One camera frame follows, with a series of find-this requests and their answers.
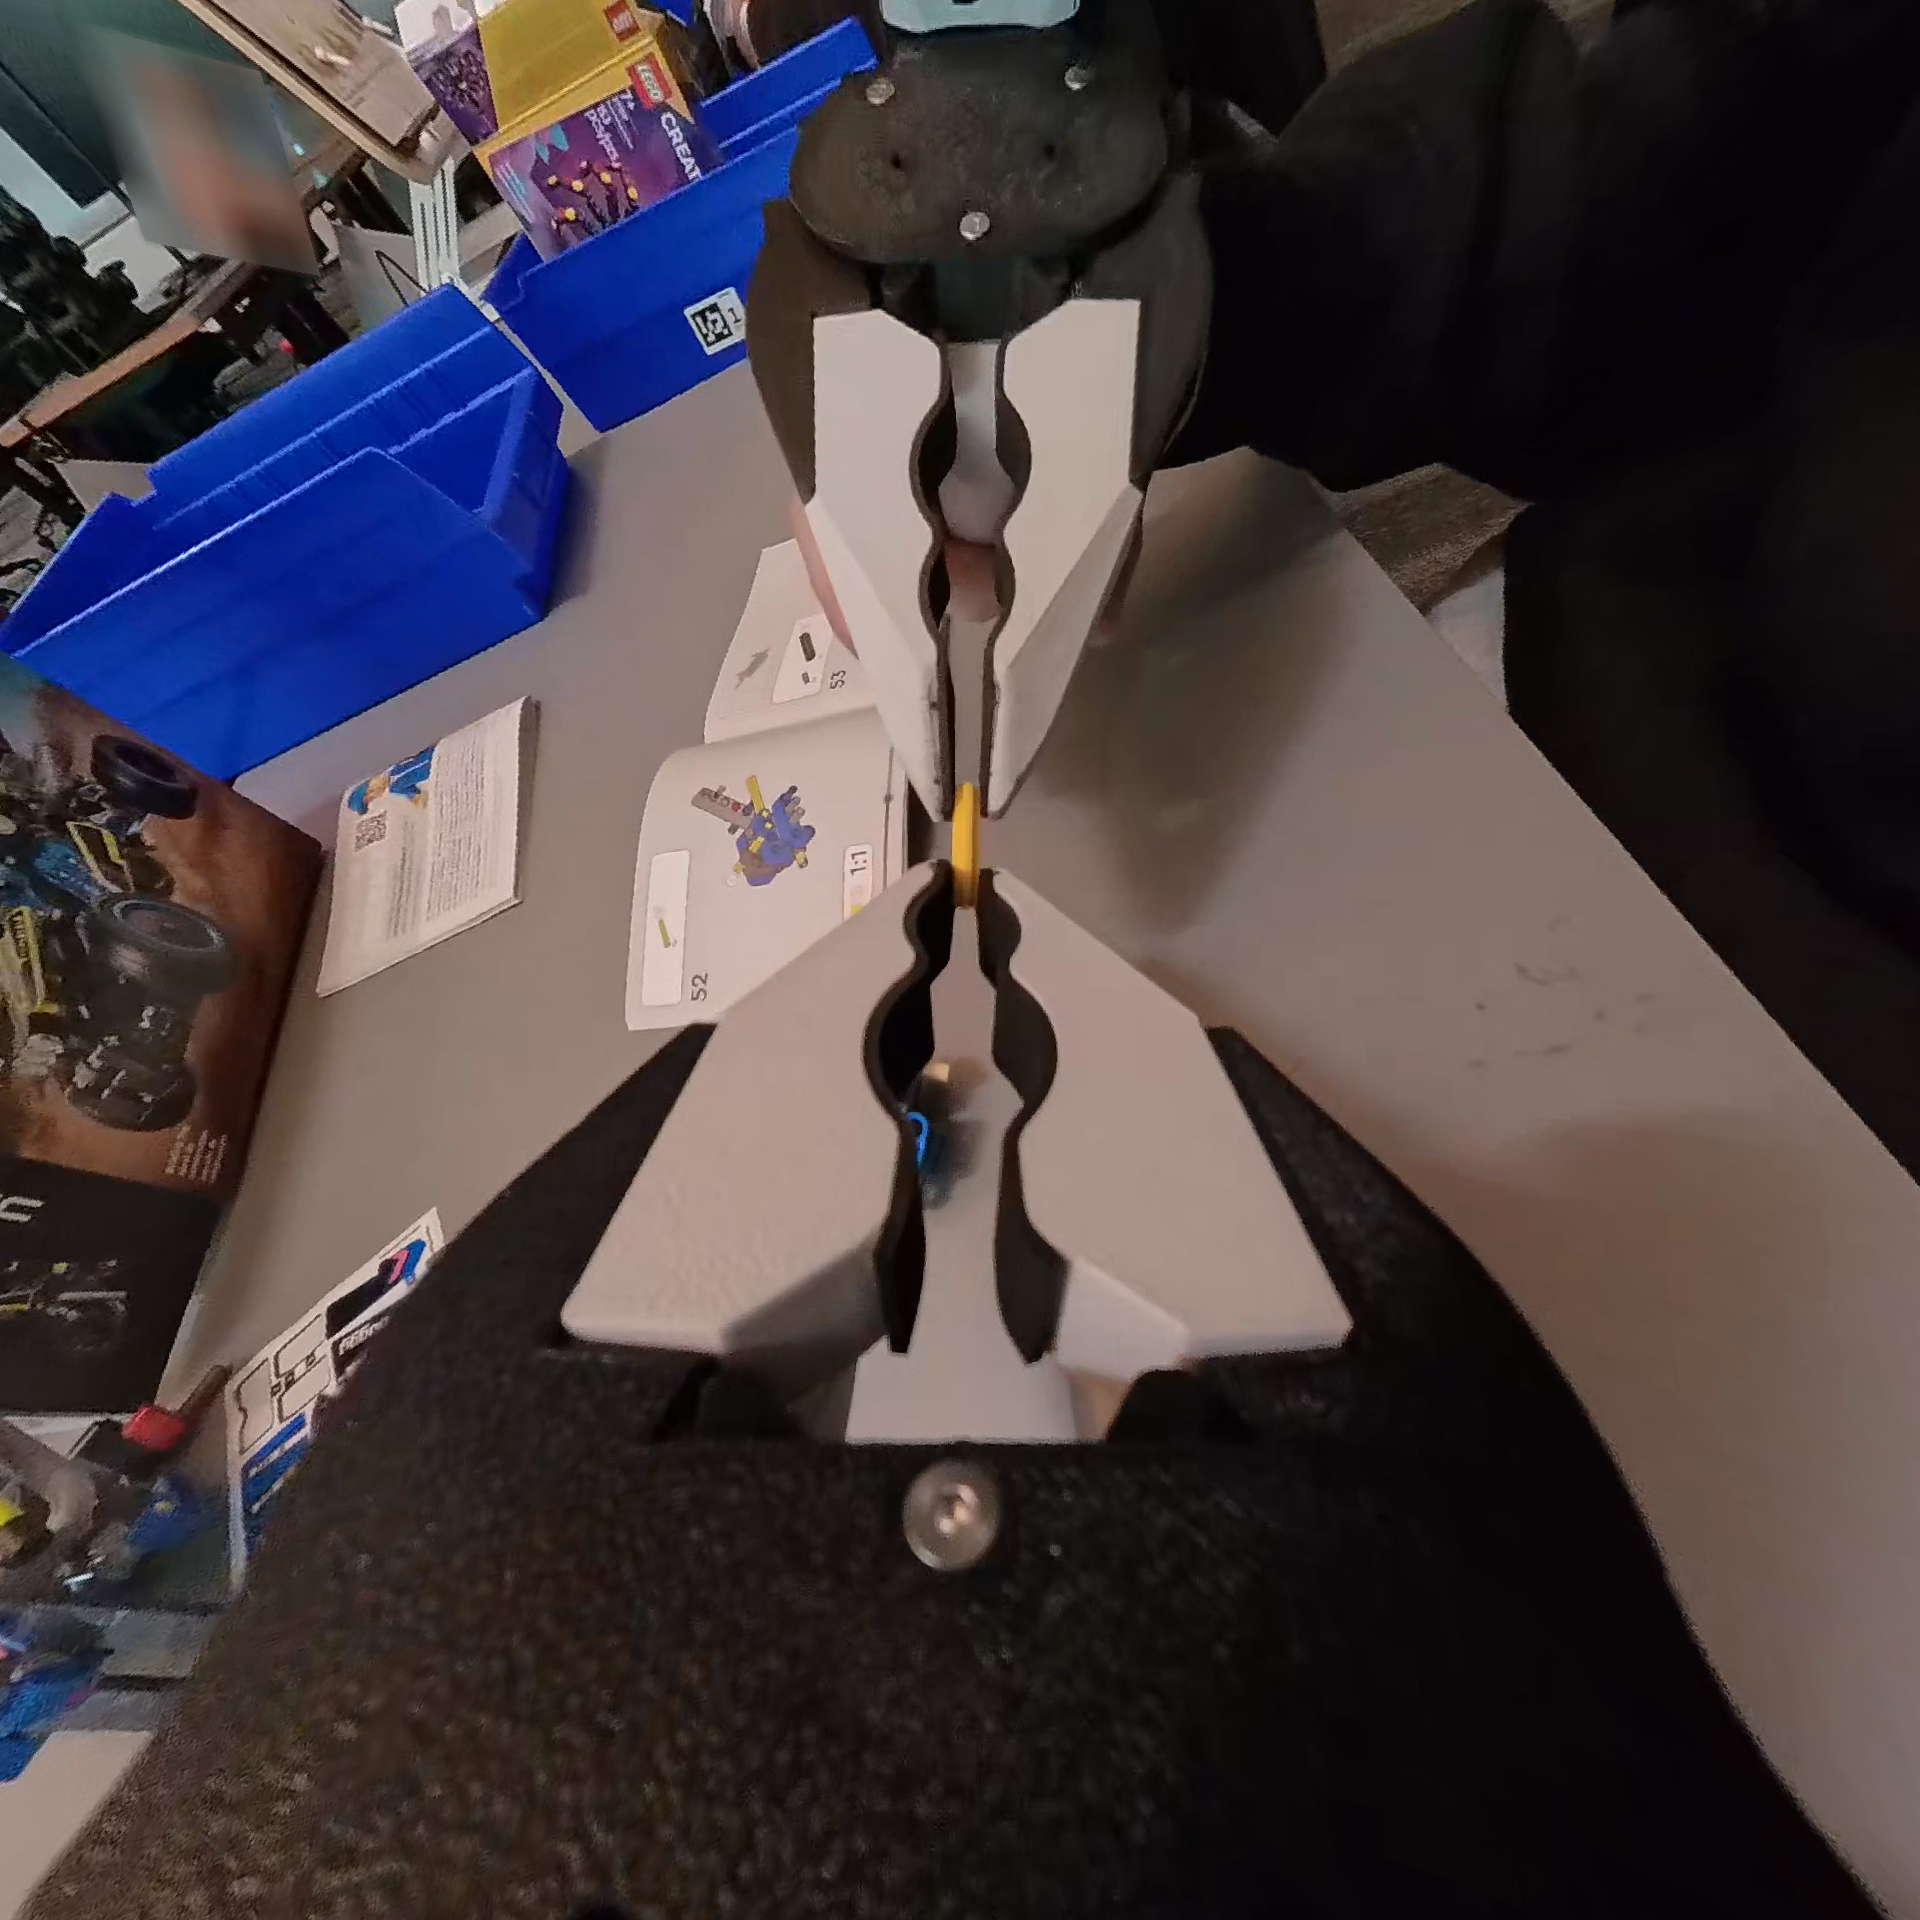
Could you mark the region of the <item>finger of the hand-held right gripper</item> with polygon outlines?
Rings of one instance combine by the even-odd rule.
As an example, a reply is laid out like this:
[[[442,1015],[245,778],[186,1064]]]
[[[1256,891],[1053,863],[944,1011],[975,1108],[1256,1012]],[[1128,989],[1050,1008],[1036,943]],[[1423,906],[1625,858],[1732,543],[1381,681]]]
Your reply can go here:
[[[809,530],[876,712],[933,819],[953,812],[953,713],[933,588],[944,528],[920,453],[949,415],[944,352],[880,308],[812,325]]]
[[[998,535],[1013,586],[989,647],[982,805],[994,819],[1040,754],[1135,535],[1137,337],[1137,299],[1076,297],[998,357],[1025,468]]]

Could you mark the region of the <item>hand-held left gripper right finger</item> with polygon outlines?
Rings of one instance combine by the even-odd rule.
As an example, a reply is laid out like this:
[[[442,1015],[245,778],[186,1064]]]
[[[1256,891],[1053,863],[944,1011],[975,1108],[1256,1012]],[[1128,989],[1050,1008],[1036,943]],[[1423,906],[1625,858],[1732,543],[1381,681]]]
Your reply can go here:
[[[1352,1314],[1202,1020],[1036,887],[985,871],[994,1301],[1022,1364],[1124,1399],[1151,1375],[1333,1353]]]

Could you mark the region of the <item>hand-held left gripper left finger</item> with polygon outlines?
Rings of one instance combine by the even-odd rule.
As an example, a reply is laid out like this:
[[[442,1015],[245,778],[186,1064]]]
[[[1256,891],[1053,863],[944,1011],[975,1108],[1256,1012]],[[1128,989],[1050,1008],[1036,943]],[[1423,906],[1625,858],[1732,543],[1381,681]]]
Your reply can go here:
[[[912,869],[712,1026],[561,1308],[588,1347],[855,1363],[909,1347],[925,1229],[904,1096],[953,871]]]

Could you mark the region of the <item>blue grey lego sub-assembly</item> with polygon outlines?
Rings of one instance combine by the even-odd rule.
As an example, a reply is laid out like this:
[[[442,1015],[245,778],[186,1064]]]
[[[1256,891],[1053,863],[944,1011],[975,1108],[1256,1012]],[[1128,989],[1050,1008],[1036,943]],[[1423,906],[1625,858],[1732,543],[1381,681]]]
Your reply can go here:
[[[925,1209],[997,1171],[998,1146],[988,1089],[992,1071],[977,1058],[933,1058],[904,1096],[903,1116],[916,1140],[918,1194]]]

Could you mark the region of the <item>lego instruction booklet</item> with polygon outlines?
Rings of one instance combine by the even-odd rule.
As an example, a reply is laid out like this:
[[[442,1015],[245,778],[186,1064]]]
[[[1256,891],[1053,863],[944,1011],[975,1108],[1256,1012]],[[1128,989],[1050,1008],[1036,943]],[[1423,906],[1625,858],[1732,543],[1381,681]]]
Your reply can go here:
[[[718,1020],[906,866],[909,785],[796,543],[766,547],[704,716],[640,816],[623,1020]]]

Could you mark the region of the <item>purple toy set box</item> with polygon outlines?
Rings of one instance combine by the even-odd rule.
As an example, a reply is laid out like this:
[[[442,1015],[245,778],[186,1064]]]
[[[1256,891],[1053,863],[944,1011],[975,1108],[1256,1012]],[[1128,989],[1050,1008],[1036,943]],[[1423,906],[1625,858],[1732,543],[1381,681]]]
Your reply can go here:
[[[540,260],[724,168],[719,143],[650,42],[528,109],[476,154]]]

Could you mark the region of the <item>yellow toy set box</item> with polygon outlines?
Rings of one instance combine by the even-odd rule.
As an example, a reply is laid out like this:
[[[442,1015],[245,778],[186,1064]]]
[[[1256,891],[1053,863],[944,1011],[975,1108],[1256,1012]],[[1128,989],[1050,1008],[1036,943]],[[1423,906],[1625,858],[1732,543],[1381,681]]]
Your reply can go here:
[[[637,60],[656,52],[672,17],[636,3],[500,3],[476,19],[490,131],[514,125],[572,98],[625,87]]]

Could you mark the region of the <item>lego sticker sheet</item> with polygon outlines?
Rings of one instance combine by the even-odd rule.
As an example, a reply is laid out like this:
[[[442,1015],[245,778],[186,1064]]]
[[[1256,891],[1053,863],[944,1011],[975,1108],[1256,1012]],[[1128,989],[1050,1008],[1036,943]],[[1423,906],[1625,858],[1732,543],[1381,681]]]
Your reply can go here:
[[[236,1592],[245,1584],[279,1488],[312,1450],[322,1412],[442,1243],[441,1215],[431,1208],[228,1376],[225,1543]]]

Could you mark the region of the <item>lego set box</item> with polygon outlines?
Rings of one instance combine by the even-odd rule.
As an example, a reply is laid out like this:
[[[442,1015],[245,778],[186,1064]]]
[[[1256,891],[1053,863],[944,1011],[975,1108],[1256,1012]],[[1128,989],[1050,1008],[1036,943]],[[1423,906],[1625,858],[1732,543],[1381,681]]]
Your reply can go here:
[[[151,1401],[241,1183],[325,856],[2,661],[2,1411]]]

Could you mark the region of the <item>partly built lego car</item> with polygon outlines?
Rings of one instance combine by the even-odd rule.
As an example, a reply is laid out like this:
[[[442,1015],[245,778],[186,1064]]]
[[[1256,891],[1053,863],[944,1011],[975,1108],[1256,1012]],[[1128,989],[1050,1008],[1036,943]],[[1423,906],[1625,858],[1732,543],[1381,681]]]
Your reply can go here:
[[[185,1473],[231,1367],[55,1447],[2,1423],[2,1780],[60,1732],[145,1735],[228,1599],[223,1495]]]

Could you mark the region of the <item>person's right hand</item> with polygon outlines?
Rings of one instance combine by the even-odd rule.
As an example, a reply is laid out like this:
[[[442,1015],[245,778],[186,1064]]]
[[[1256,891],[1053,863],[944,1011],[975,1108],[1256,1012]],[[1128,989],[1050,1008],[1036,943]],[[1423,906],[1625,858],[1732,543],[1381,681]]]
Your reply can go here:
[[[833,516],[816,512],[809,500],[792,496],[788,500],[790,537],[799,552],[812,594],[823,611],[832,635],[858,658],[856,625],[850,623],[842,605],[841,586],[853,578],[848,562],[853,548],[841,532]]]

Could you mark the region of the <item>blue plastic bin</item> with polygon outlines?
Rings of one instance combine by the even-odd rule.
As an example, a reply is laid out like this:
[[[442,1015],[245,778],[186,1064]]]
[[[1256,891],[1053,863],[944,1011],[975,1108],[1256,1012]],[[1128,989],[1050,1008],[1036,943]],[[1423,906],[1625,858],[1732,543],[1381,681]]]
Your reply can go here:
[[[801,124],[876,66],[855,19],[736,80],[704,107],[722,168],[574,251],[512,243],[489,287],[497,323],[599,432],[745,360],[764,209],[782,201]]]
[[[569,506],[560,396],[454,287],[88,512],[4,651],[212,778],[537,625]]]

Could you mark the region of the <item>feedback leaflet with minifigure print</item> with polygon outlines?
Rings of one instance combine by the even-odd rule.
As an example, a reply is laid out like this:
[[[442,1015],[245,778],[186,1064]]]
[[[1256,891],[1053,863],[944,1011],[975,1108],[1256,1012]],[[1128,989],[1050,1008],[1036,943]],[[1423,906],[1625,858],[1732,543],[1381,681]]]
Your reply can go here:
[[[537,720],[497,707],[343,794],[318,997],[516,906]]]

